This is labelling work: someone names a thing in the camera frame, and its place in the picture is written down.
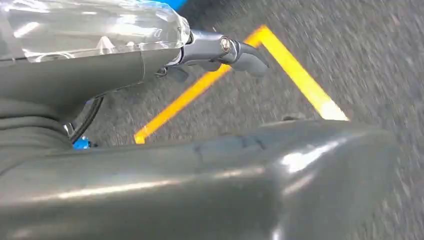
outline blue component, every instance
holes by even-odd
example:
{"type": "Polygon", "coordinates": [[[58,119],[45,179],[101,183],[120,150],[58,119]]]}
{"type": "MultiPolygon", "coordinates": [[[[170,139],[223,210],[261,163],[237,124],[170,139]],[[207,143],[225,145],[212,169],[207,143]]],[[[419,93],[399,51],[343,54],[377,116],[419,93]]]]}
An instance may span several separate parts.
{"type": "Polygon", "coordinates": [[[80,137],[74,144],[73,144],[73,149],[89,149],[90,146],[90,141],[86,136],[80,137]]]}
{"type": "Polygon", "coordinates": [[[180,9],[187,0],[156,0],[157,2],[166,3],[174,10],[180,9]]]}

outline yellow painted line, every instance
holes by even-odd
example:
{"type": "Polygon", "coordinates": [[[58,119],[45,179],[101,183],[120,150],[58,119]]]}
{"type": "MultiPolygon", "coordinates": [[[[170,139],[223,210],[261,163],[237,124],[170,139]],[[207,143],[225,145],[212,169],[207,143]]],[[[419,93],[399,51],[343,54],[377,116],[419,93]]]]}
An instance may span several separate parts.
{"type": "MultiPolygon", "coordinates": [[[[257,48],[261,41],[258,38],[256,32],[252,33],[245,43],[257,48]]],[[[159,129],[169,119],[174,117],[179,111],[186,107],[191,101],[197,98],[199,95],[204,93],[211,85],[213,85],[218,79],[224,76],[231,67],[222,64],[217,71],[208,72],[203,75],[196,83],[189,87],[183,94],[181,94],[174,102],[167,106],[159,115],[139,130],[134,138],[137,144],[144,144],[146,138],[159,129]]]]}
{"type": "Polygon", "coordinates": [[[259,32],[263,46],[277,60],[323,119],[349,120],[268,27],[262,26],[259,32]]]}
{"type": "MultiPolygon", "coordinates": [[[[300,91],[315,107],[318,113],[324,119],[348,120],[340,108],[331,100],[325,91],[315,82],[309,73],[301,66],[295,57],[278,40],[271,30],[263,25],[254,31],[245,43],[257,48],[263,44],[271,55],[277,60],[288,76],[297,85],[300,91]]],[[[179,111],[186,107],[199,95],[204,93],[219,78],[224,76],[231,67],[221,65],[215,72],[208,72],[203,75],[196,83],[189,87],[174,102],[159,113],[153,120],[145,125],[135,134],[135,142],[144,144],[145,139],[154,133],[158,128],[174,117],[179,111]]]]}

